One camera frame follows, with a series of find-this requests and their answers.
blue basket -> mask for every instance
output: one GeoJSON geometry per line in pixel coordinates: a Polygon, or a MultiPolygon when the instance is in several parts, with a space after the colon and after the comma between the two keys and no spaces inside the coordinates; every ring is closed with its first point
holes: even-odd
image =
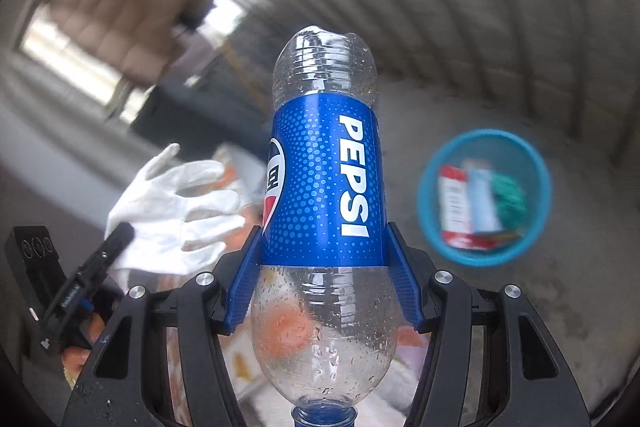
{"type": "Polygon", "coordinates": [[[551,179],[538,151],[514,134],[479,129],[461,134],[432,157],[418,186],[418,218],[427,240],[438,253],[467,266],[495,266],[523,254],[540,236],[551,208],[551,179]],[[491,251],[462,250],[445,245],[441,237],[438,172],[443,165],[460,167],[468,158],[486,159],[496,172],[512,176],[527,199],[522,238],[491,251]]]}

white glove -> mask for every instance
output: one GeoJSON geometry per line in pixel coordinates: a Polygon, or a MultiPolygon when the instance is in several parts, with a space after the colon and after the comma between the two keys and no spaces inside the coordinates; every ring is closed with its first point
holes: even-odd
{"type": "MultiPolygon", "coordinates": [[[[220,237],[244,226],[244,217],[236,214],[240,198],[234,190],[214,190],[193,198],[178,195],[185,188],[215,182],[225,170],[221,163],[190,162],[158,174],[179,150],[177,143],[171,144],[150,160],[109,213],[105,237],[123,221],[136,232],[113,269],[188,275],[215,262],[226,248],[220,237]],[[209,217],[198,219],[203,215],[209,217]],[[189,243],[205,246],[185,251],[189,243]]],[[[128,273],[114,274],[125,290],[128,273]]]]}

silver screw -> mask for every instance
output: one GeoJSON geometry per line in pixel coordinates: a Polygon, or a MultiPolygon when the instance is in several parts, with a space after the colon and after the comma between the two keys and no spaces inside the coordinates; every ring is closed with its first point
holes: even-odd
{"type": "Polygon", "coordinates": [[[442,284],[449,284],[453,280],[453,276],[449,272],[444,270],[436,272],[436,275],[434,275],[434,277],[436,281],[442,284]]]}
{"type": "Polygon", "coordinates": [[[507,294],[508,297],[511,297],[512,299],[517,299],[522,295],[520,288],[518,288],[514,284],[508,284],[507,286],[505,286],[504,292],[507,294]]]}
{"type": "Polygon", "coordinates": [[[213,274],[211,272],[203,272],[196,277],[196,283],[200,286],[209,286],[213,282],[213,274]]]}
{"type": "Polygon", "coordinates": [[[133,286],[132,289],[129,290],[129,297],[132,299],[140,299],[146,293],[144,286],[133,286]]]}

clear plastic bottle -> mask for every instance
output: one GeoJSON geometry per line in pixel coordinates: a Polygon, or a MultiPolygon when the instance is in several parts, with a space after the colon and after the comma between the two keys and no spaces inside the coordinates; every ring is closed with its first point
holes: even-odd
{"type": "Polygon", "coordinates": [[[372,55],[354,34],[305,28],[276,63],[252,337],[297,426],[352,425],[396,350],[376,96],[372,55]]]}

bottle label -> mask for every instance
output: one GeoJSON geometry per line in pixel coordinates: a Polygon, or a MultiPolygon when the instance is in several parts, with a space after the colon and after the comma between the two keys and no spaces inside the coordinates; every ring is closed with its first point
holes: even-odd
{"type": "Polygon", "coordinates": [[[350,96],[299,96],[273,118],[263,264],[386,266],[378,122],[350,96]]]}

